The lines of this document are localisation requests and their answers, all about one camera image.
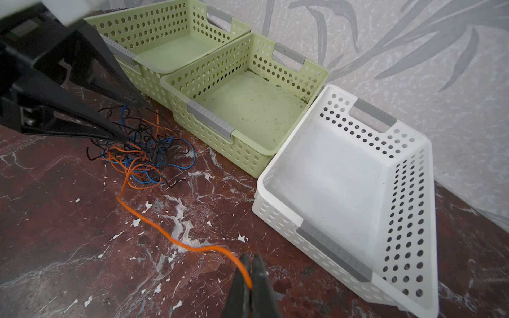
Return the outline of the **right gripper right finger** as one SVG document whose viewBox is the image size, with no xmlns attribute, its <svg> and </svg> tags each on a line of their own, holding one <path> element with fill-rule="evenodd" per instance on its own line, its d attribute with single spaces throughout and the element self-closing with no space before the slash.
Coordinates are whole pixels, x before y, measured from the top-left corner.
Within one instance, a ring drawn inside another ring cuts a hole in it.
<svg viewBox="0 0 509 318">
<path fill-rule="evenodd" d="M 255 318 L 281 318 L 273 285 L 270 283 L 263 259 L 258 255 L 253 257 L 251 270 L 253 288 L 251 290 L 251 311 Z"/>
</svg>

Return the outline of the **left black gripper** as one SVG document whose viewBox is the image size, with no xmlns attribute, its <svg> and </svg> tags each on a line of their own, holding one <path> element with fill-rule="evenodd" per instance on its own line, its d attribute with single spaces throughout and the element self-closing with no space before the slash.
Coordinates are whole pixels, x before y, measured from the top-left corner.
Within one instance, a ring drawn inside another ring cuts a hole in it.
<svg viewBox="0 0 509 318">
<path fill-rule="evenodd" d="M 83 19 L 65 26 L 40 3 L 1 19 L 1 124 L 25 135 L 126 143 L 127 133 L 62 88 L 68 70 L 61 62 L 74 54 L 73 83 L 123 105 L 151 107 L 93 26 Z M 95 73 L 95 62 L 123 91 Z"/>
</svg>

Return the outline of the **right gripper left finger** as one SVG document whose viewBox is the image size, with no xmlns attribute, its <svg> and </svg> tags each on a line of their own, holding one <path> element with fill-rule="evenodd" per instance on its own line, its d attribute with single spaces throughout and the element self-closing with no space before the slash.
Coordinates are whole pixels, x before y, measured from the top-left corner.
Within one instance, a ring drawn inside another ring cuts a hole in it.
<svg viewBox="0 0 509 318">
<path fill-rule="evenodd" d="M 250 315 L 250 301 L 250 289 L 240 269 L 237 269 L 221 318 L 248 318 Z"/>
</svg>

